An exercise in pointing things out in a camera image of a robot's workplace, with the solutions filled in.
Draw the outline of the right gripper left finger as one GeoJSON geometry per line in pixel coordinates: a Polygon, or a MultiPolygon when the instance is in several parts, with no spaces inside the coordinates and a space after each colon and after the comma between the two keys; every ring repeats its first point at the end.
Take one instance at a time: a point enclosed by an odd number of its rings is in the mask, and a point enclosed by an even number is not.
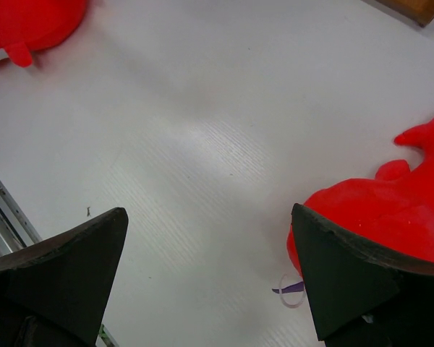
{"type": "Polygon", "coordinates": [[[0,346],[94,346],[128,222],[115,207],[0,257],[0,346]]]}

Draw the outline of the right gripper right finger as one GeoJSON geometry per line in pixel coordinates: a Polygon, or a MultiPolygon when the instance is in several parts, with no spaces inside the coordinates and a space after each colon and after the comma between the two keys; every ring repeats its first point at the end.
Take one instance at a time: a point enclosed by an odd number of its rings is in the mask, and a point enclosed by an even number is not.
{"type": "Polygon", "coordinates": [[[434,263],[300,204],[292,233],[315,330],[327,346],[434,346],[434,263]]]}

